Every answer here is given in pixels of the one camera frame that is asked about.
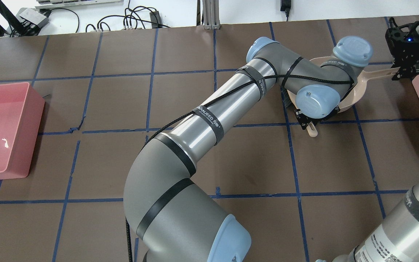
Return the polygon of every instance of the white label sticker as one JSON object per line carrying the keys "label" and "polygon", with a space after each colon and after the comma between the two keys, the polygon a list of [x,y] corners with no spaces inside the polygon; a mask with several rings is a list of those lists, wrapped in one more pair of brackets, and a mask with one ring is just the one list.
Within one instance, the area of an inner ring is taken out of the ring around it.
{"label": "white label sticker", "polygon": [[387,238],[382,225],[366,239],[364,246],[355,252],[356,262],[413,262]]}

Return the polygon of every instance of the white floor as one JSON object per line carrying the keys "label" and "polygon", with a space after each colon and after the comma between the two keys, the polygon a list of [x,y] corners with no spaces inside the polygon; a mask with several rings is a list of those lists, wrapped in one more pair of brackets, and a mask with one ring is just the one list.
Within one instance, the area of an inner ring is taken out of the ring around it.
{"label": "white floor", "polygon": [[[35,7],[35,0],[3,0],[5,5],[17,13],[22,7]],[[82,5],[69,7],[80,16],[80,32],[87,24],[96,25],[107,15],[123,15],[128,0],[117,3]],[[258,23],[284,21],[284,12],[279,11],[281,0],[220,0],[220,20],[222,24]],[[196,24],[196,0],[131,0],[131,7],[145,5],[159,10],[163,23],[170,27],[187,27]],[[419,15],[419,0],[292,0],[289,20],[318,20],[358,17],[380,17],[399,15]],[[149,20],[148,12],[141,15]],[[123,28],[122,18],[108,18],[105,22],[112,30]],[[0,24],[7,22],[0,15]],[[50,17],[41,34],[71,33],[77,27],[74,14],[57,10]]]}

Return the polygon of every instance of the gray robotic arm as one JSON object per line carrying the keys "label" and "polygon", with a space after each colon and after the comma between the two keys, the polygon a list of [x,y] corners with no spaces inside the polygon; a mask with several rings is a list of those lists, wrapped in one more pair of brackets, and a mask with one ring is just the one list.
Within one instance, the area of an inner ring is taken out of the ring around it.
{"label": "gray robotic arm", "polygon": [[256,40],[245,66],[178,126],[152,136],[135,159],[123,204],[130,227],[149,247],[145,260],[241,262],[250,234],[191,181],[196,163],[276,82],[297,94],[306,115],[330,114],[371,55],[366,40],[346,37],[318,67],[278,42]]}

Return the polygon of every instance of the pink bin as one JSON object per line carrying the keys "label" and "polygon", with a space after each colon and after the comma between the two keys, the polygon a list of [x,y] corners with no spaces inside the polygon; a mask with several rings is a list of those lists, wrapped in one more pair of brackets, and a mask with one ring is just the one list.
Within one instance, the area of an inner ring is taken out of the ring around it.
{"label": "pink bin", "polygon": [[30,83],[0,85],[0,179],[28,176],[44,105]]}

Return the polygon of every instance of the light blue joint cap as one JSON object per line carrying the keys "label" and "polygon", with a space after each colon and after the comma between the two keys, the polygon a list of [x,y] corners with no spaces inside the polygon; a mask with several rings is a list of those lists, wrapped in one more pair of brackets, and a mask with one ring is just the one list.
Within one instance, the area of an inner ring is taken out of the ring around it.
{"label": "light blue joint cap", "polygon": [[250,246],[250,234],[229,214],[219,227],[207,262],[242,262]]}
{"label": "light blue joint cap", "polygon": [[256,53],[263,48],[265,45],[271,44],[271,43],[279,43],[278,41],[274,41],[271,40],[271,38],[267,38],[266,36],[262,36],[258,39],[255,40],[255,42],[253,43],[253,45],[251,45],[250,49],[248,50],[247,53],[247,63],[252,60]]}
{"label": "light blue joint cap", "polygon": [[365,67],[373,55],[373,47],[367,40],[350,35],[339,40],[332,52],[347,64]]}
{"label": "light blue joint cap", "polygon": [[340,95],[326,85],[312,84],[301,88],[295,103],[302,113],[310,118],[324,118],[339,105]]}

